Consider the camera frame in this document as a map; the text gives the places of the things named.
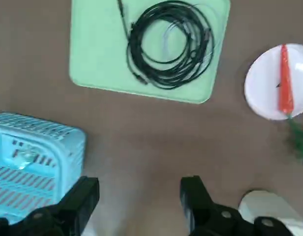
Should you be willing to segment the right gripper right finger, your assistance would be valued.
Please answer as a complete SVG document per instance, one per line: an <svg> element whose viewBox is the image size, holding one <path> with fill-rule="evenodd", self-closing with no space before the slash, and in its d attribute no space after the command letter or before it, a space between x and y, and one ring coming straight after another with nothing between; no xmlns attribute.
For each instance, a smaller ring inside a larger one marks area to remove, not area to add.
<svg viewBox="0 0 303 236"><path fill-rule="evenodd" d="M215 203L199 176L182 177L180 199L190 236L290 236L278 219L259 216L251 223L237 209Z"/></svg>

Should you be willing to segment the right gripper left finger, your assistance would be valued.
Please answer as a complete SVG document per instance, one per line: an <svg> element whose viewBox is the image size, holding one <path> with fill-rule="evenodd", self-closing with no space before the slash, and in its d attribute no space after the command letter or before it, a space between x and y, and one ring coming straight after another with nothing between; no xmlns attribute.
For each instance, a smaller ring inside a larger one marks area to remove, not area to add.
<svg viewBox="0 0 303 236"><path fill-rule="evenodd" d="M0 218L0 236L80 236L98 202L98 178L80 177L59 203L37 208L15 224Z"/></svg>

